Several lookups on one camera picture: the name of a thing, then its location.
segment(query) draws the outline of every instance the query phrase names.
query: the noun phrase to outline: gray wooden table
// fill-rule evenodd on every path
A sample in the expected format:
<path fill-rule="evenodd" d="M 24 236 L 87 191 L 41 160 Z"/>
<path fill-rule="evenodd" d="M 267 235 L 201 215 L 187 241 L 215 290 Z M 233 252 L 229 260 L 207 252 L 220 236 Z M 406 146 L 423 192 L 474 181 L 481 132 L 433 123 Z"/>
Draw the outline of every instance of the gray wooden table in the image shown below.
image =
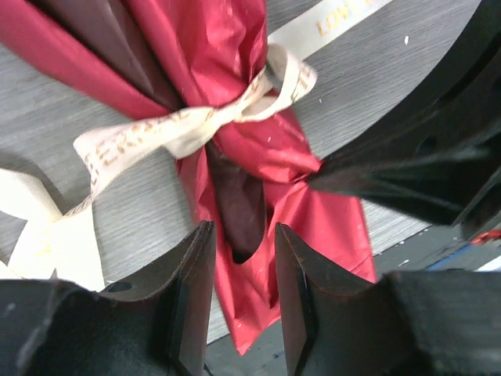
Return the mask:
<path fill-rule="evenodd" d="M 315 94 L 296 109 L 312 149 L 327 155 L 409 94 L 443 57 L 478 3 L 394 0 L 337 39 L 339 60 L 328 62 L 327 81 L 320 81 Z M 312 56 L 309 63 L 327 62 Z M 327 96 L 335 96 L 334 107 L 321 106 L 319 99 Z M 319 115 L 305 117 L 306 107 Z M 319 125 L 320 118 L 335 121 Z M 125 121 L 0 46 L 0 167 L 41 179 L 62 212 L 88 194 L 88 173 L 73 150 L 74 139 L 85 130 Z M 364 207 L 374 253 L 426 226 L 373 204 Z M 94 210 L 105 279 L 126 276 L 180 241 L 192 228 L 188 210 L 174 161 L 163 150 L 116 179 Z M 6 262 L 23 221 L 0 213 L 0 226 L 0 259 Z M 214 299 L 209 340 L 226 333 Z"/>

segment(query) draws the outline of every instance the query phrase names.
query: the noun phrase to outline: white ribbon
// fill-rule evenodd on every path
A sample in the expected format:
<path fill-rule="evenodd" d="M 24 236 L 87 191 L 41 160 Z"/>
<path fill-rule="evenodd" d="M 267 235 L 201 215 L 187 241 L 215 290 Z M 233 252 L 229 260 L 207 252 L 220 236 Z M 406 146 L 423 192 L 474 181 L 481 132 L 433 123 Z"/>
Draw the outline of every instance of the white ribbon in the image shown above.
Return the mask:
<path fill-rule="evenodd" d="M 123 171 L 159 147 L 186 157 L 232 121 L 262 121 L 308 94 L 316 72 L 281 45 L 269 45 L 267 61 L 283 82 L 278 96 L 267 96 L 272 83 L 263 69 L 247 90 L 221 108 L 191 107 L 164 117 L 97 128 L 79 136 L 74 148 L 91 176 L 89 196 L 62 215 L 40 180 L 0 169 L 0 211 L 26 219 L 8 266 L 0 278 L 58 278 L 89 290 L 104 288 L 103 271 L 92 218 L 92 202 Z"/>

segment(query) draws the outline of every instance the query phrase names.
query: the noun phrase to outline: ribbon knot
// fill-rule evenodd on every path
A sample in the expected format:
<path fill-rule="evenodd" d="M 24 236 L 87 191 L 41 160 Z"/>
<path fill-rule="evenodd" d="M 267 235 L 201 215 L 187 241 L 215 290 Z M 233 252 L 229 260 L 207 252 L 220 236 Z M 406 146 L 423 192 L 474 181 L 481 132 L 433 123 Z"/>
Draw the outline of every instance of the ribbon knot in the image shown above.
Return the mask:
<path fill-rule="evenodd" d="M 96 128 L 74 141 L 74 149 L 90 174 L 90 194 L 62 215 L 40 180 L 0 169 L 0 211 L 27 220 L 9 267 L 0 263 L 0 277 L 72 280 L 89 290 L 104 288 L 103 271 L 92 217 L 92 202 L 123 171 L 159 147 L 186 157 L 207 143 L 224 125 L 262 121 L 308 94 L 316 72 L 281 45 L 271 44 L 267 61 L 283 82 L 278 96 L 265 69 L 247 90 L 226 106 L 190 107 L 164 117 L 126 125 Z"/>

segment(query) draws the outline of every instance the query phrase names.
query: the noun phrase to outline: red fabric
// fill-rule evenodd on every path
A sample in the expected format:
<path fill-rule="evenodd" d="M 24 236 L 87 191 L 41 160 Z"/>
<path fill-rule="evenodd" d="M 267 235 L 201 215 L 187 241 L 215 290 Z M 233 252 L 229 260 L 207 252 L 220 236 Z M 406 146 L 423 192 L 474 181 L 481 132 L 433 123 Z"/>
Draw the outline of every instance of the red fabric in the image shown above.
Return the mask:
<path fill-rule="evenodd" d="M 240 95 L 264 66 L 264 0 L 124 0 L 185 102 L 220 106 Z M 0 0 L 0 40 L 41 71 L 133 118 L 165 111 L 24 0 Z M 214 200 L 204 149 L 178 162 L 193 219 L 216 221 L 215 286 L 235 345 L 244 353 L 279 319 L 274 228 L 291 226 L 310 246 L 345 269 L 375 281 L 360 203 L 310 190 L 305 175 L 320 162 L 290 110 L 267 121 L 223 127 L 214 141 L 265 181 L 269 226 L 242 265 L 232 261 Z"/>

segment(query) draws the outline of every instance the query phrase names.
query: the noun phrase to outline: red satin bag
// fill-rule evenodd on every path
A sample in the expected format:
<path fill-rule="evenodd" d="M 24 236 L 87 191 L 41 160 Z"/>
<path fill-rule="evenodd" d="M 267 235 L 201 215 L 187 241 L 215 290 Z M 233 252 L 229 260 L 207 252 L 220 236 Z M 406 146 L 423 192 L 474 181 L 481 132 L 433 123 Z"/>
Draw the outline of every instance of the red satin bag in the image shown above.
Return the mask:
<path fill-rule="evenodd" d="M 264 0 L 122 3 L 190 107 L 231 102 L 265 64 Z M 24 0 L 0 1 L 0 41 L 44 73 L 132 118 L 167 112 Z M 263 181 L 265 233 L 257 251 L 236 264 L 216 204 L 206 148 L 178 162 L 194 221 L 217 223 L 215 287 L 236 348 L 245 353 L 280 317 L 276 223 L 291 226 L 312 248 L 345 269 L 371 281 L 375 274 L 359 200 L 315 192 L 304 182 L 320 162 L 291 110 L 258 123 L 226 125 L 213 141 L 231 161 Z"/>

